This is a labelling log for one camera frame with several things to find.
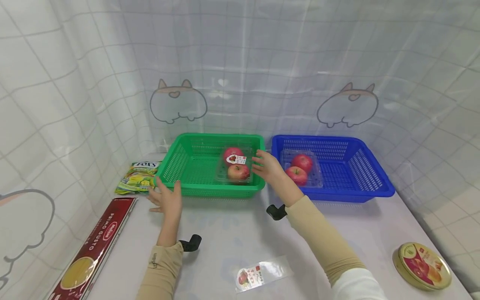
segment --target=table surface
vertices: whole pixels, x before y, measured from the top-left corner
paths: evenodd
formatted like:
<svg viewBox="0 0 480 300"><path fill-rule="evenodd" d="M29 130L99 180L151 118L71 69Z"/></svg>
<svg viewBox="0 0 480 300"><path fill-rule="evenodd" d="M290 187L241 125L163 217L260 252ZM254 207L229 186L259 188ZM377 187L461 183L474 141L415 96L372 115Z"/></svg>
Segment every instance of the table surface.
<svg viewBox="0 0 480 300"><path fill-rule="evenodd" d="M307 243L287 218L265 212L279 199L266 187L250 200L185 198L179 239L199 234L196 252L185 253L175 300L330 299L326 276ZM397 273L392 254L408 241L436 249L401 198L375 198L365 204L315 202L373 273L389 300L471 300L456 276L440 292L424 292ZM140 196L88 299L135 299L148 257L161 228L160 214ZM294 275L237 294L235 275L242 267L286 255Z"/></svg>

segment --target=beige sleeve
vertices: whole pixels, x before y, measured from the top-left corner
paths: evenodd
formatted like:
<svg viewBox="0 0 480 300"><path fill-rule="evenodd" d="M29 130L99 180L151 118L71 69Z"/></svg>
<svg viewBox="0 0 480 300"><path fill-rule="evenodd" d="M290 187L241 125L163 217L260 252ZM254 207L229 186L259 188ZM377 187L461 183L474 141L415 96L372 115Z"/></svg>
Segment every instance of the beige sleeve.
<svg viewBox="0 0 480 300"><path fill-rule="evenodd" d="M292 227L307 241L331 286L347 270L366 269L347 241L307 196L285 208L285 211Z"/></svg>
<svg viewBox="0 0 480 300"><path fill-rule="evenodd" d="M171 300L182 265L183 247L154 246L136 300Z"/></svg>

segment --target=arm sleeve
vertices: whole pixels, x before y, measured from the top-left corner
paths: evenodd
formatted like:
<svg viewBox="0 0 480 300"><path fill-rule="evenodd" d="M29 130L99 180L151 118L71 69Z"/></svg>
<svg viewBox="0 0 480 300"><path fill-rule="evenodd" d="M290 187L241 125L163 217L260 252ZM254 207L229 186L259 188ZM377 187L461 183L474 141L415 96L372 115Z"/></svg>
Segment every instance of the arm sleeve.
<svg viewBox="0 0 480 300"><path fill-rule="evenodd" d="M340 276L353 268L365 265L347 241L325 219L307 196L287 207L291 226L305 239L333 286Z"/></svg>
<svg viewBox="0 0 480 300"><path fill-rule="evenodd" d="M334 300L387 300L384 291L367 269L350 269L332 287Z"/></svg>
<svg viewBox="0 0 480 300"><path fill-rule="evenodd" d="M154 246L136 300L171 300L182 265L183 247Z"/></svg>

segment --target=red pasta box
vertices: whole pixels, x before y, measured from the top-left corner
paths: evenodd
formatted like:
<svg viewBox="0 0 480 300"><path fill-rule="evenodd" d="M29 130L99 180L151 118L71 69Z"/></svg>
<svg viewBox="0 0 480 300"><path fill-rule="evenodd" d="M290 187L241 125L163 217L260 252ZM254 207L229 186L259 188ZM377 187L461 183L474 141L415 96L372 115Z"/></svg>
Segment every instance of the red pasta box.
<svg viewBox="0 0 480 300"><path fill-rule="evenodd" d="M54 288L48 300L84 300L130 217L137 198L115 198Z"/></svg>

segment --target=white sleeve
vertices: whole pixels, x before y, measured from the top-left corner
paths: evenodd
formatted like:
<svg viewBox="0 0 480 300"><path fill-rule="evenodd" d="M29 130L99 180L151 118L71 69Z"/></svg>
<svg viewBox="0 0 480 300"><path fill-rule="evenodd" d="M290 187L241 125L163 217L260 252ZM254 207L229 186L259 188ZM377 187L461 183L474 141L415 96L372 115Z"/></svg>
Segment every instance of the white sleeve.
<svg viewBox="0 0 480 300"><path fill-rule="evenodd" d="M387 300L384 291L367 269L350 269L332 287L334 300Z"/></svg>

